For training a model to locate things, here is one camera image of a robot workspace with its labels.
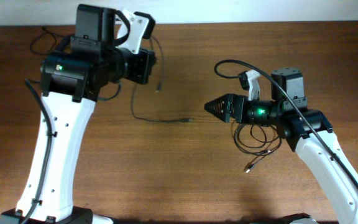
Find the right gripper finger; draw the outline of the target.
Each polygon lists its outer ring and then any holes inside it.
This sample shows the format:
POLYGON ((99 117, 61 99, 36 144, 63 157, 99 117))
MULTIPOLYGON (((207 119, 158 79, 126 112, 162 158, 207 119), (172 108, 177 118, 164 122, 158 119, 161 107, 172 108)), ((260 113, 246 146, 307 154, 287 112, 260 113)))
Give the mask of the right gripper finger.
POLYGON ((225 94, 204 104, 205 109, 225 109, 230 102, 231 94, 225 94))
POLYGON ((216 118, 220 119, 222 122, 228 123, 230 121, 231 117, 227 109, 207 107, 205 110, 216 118))

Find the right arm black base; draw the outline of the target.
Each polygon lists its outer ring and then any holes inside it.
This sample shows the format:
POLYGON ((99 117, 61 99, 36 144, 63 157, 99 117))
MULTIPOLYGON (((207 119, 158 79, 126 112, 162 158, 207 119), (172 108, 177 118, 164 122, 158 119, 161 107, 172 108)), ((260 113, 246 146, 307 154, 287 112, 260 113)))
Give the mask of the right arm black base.
POLYGON ((318 222, 307 213, 297 213, 279 219, 279 224, 318 224, 318 222))

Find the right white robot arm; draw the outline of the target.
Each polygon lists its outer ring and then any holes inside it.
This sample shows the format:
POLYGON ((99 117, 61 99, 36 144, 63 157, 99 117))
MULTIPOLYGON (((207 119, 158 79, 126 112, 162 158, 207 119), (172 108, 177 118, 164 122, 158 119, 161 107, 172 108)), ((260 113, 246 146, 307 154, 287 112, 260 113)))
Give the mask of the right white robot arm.
POLYGON ((261 100, 253 68, 237 76, 247 96, 228 93, 205 103, 215 117, 245 125, 273 127, 280 139, 307 165, 333 207, 339 223, 358 223, 358 174, 343 153, 333 127, 319 110, 308 109, 303 75, 297 68, 279 68, 268 79, 272 99, 261 100))

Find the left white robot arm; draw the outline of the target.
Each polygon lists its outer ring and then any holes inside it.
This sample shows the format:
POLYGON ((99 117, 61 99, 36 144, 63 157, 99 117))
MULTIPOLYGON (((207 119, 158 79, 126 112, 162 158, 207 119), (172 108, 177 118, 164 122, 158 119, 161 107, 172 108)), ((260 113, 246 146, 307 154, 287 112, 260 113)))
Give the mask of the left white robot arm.
POLYGON ((35 100, 41 117, 29 178, 15 208, 1 223, 113 223, 73 204, 73 180, 81 142, 99 92, 123 78, 146 84, 155 63, 142 48, 155 19, 130 12, 81 4, 75 31, 65 36, 40 67, 35 100))

